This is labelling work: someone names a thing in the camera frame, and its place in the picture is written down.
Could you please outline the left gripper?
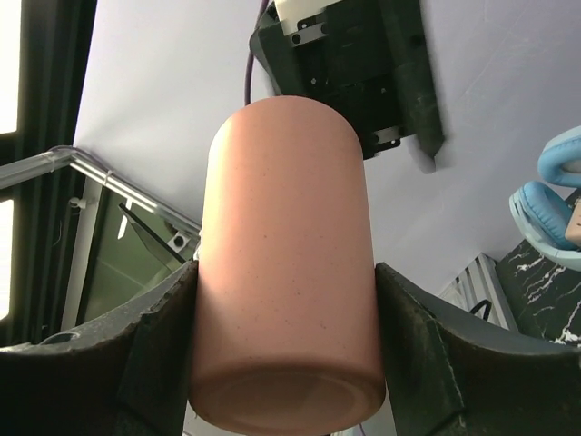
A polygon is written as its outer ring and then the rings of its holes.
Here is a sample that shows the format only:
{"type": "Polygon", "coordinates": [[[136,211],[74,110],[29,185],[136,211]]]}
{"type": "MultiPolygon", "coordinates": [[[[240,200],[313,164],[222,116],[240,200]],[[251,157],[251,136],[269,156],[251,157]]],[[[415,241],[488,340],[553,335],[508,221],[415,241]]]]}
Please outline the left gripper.
{"type": "Polygon", "coordinates": [[[249,40],[273,94],[308,97],[340,113],[370,159],[411,137],[425,171],[445,143],[419,1],[339,1],[282,31],[263,1],[249,40]]]}

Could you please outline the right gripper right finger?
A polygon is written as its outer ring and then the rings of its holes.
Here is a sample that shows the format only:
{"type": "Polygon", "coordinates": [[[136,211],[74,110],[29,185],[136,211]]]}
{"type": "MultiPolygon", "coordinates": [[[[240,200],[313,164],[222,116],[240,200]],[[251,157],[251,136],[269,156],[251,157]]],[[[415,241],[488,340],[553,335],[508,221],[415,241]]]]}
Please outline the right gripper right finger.
{"type": "Polygon", "coordinates": [[[399,435],[579,434],[579,349],[485,322],[385,263],[375,274],[399,435]]]}

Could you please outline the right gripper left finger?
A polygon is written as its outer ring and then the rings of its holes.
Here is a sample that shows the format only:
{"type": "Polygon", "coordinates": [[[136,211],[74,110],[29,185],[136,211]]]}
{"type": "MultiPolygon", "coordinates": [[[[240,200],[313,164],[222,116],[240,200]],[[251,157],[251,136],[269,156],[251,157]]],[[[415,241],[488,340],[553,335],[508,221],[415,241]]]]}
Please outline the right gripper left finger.
{"type": "Polygon", "coordinates": [[[4,435],[180,435],[198,263],[38,344],[1,350],[4,435]]]}

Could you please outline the pink tumbler cup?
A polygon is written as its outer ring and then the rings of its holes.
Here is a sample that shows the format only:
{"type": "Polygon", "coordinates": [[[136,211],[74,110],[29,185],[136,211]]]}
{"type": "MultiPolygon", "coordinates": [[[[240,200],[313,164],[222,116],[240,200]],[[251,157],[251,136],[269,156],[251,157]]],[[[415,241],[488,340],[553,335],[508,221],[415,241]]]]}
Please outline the pink tumbler cup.
{"type": "Polygon", "coordinates": [[[386,397],[359,139],[325,104],[233,114],[209,151],[189,401],[246,435],[326,435],[386,397]]]}

